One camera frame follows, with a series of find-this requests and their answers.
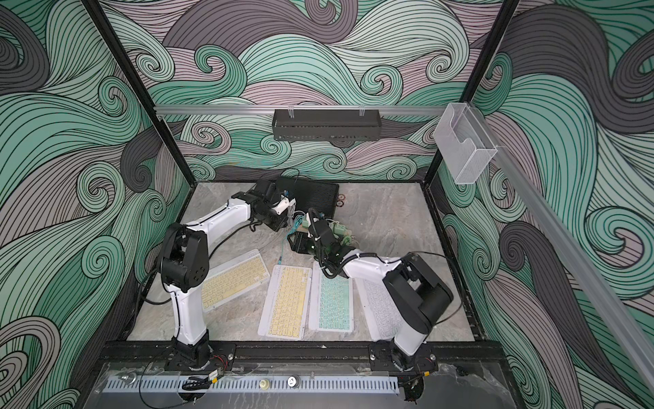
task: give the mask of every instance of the teal keyboard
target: teal keyboard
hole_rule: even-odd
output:
[[[318,329],[352,331],[350,320],[350,285],[344,277],[320,280],[320,315]]]

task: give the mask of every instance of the black frame post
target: black frame post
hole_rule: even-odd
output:
[[[504,33],[509,27],[509,22],[511,21],[511,17],[513,17],[515,9],[518,7],[518,3],[520,3],[520,0],[504,0],[502,3],[500,12],[495,18],[495,22],[490,29],[488,38],[484,43],[484,47],[481,49],[479,59],[475,63],[475,67],[472,69],[472,74],[470,74],[470,78],[466,83],[466,87],[463,89],[463,93],[461,94],[459,102],[472,102],[472,98],[475,96],[475,92],[477,91],[479,84],[481,84],[481,79],[486,74],[486,71],[488,71],[492,59],[495,56],[495,52],[500,47]],[[426,183],[427,186],[429,186],[432,180],[434,180],[438,167],[442,161],[443,156],[439,151],[434,156],[432,164],[429,166],[429,170],[424,176],[424,183]]]
[[[134,91],[136,98],[139,100],[145,109],[145,112],[148,114],[154,129],[156,129],[157,133],[163,140],[163,143],[165,143],[166,147],[168,148],[168,151],[173,156],[175,163],[177,163],[179,169],[182,171],[184,178],[192,189],[195,188],[198,182],[193,176],[191,168],[189,167],[188,163],[186,163],[184,155],[182,155],[182,152],[179,150],[179,147],[175,143],[175,138],[173,138],[170,129],[168,129],[168,126],[166,126],[163,120],[160,120],[157,117],[157,114],[154,111],[154,101],[150,97],[150,94],[148,94],[148,90],[145,88],[145,85],[139,78],[136,69],[131,64],[129,56],[125,51],[125,48],[123,48],[122,44],[120,43],[120,40],[118,39],[118,36],[116,35],[113,27],[111,27],[111,23],[109,23],[109,19],[102,9],[102,6],[97,0],[82,0],[82,4],[84,5],[86,12],[91,17],[91,20],[93,20],[95,28],[97,28],[98,32],[100,32],[100,35],[105,40],[105,44],[116,59],[118,66],[125,74],[131,89]]]

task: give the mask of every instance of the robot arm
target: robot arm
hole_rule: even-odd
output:
[[[177,353],[193,368],[209,358],[209,333],[202,316],[201,286],[209,270],[208,243],[248,220],[258,220],[275,231],[286,225],[287,209],[294,205],[288,192],[259,181],[248,192],[232,196],[226,205],[187,225],[169,226],[158,262],[162,282],[171,293],[175,314]],[[413,355],[451,303],[449,288],[415,253],[401,258],[379,257],[341,245],[329,224],[309,210],[311,252],[324,275],[362,278],[383,283],[404,322],[395,335],[391,353],[402,370],[413,366]]]
[[[313,253],[327,278],[338,275],[383,283],[404,320],[391,344],[393,362],[402,370],[453,300],[447,285],[416,253],[401,258],[363,253],[336,240],[329,224],[309,210]]]
[[[175,350],[189,366],[201,368],[209,358],[200,285],[209,272],[209,244],[247,221],[257,220],[277,231],[286,225],[286,210],[294,204],[288,192],[259,181],[220,209],[186,225],[173,223],[166,230],[158,263],[163,287],[173,299]]]

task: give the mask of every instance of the white keyboard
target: white keyboard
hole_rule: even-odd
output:
[[[388,290],[383,284],[370,280],[355,280],[372,340],[393,338],[403,320]]]
[[[309,304],[311,269],[276,264],[257,333],[301,340]]]
[[[252,250],[209,270],[202,283],[202,310],[211,311],[270,278],[259,250]]]

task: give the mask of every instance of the wave pattern wallpaper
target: wave pattern wallpaper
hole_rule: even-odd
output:
[[[189,186],[79,0],[0,1],[0,406],[75,405]]]
[[[524,7],[546,3],[528,0]],[[102,1],[157,104],[446,105],[500,10],[478,0]],[[423,179],[438,118],[376,142],[274,141],[271,116],[169,116],[200,180]]]
[[[474,102],[654,339],[654,2],[519,12]],[[454,185],[444,166],[439,176],[446,230],[526,405],[654,408],[502,169],[491,163],[475,185]]]

